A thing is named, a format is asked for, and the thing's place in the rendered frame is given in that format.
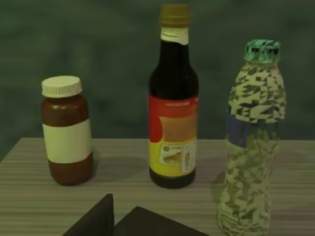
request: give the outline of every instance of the dark green background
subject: dark green background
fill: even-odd
[[[159,0],[1,0],[0,153],[42,136],[40,82],[82,78],[95,138],[147,137]],[[190,58],[200,79],[199,138],[222,139],[245,43],[279,40],[286,139],[315,137],[315,1],[192,0]]]

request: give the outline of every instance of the bottle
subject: bottle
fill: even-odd
[[[270,178],[286,106],[280,43],[253,40],[244,58],[228,102],[228,157],[217,220],[228,236],[262,236],[269,229]]]
[[[49,170],[61,185],[77,185],[93,173],[92,138],[88,103],[74,76],[42,82],[41,119]]]
[[[150,177],[182,188],[195,177],[198,77],[189,62],[187,4],[161,6],[158,65],[149,82]]]

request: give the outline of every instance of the patterned bottle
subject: patterned bottle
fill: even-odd
[[[270,178],[286,106],[280,43],[253,40],[244,58],[228,102],[228,157],[217,220],[228,236],[262,236],[269,229]]]

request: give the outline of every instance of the brown pill bottle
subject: brown pill bottle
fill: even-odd
[[[42,82],[41,119],[50,174],[61,185],[77,185],[93,173],[92,136],[87,100],[75,76]]]

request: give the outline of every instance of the wooden table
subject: wooden table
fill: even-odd
[[[315,232],[315,142],[283,141],[273,184],[270,236]],[[211,236],[224,171],[224,141],[200,140],[195,182],[184,189],[155,186],[148,145],[141,139],[94,140],[95,177],[76,187],[52,181],[43,139],[21,139],[0,163],[0,235],[60,236],[105,194],[113,193],[116,222],[142,206]]]

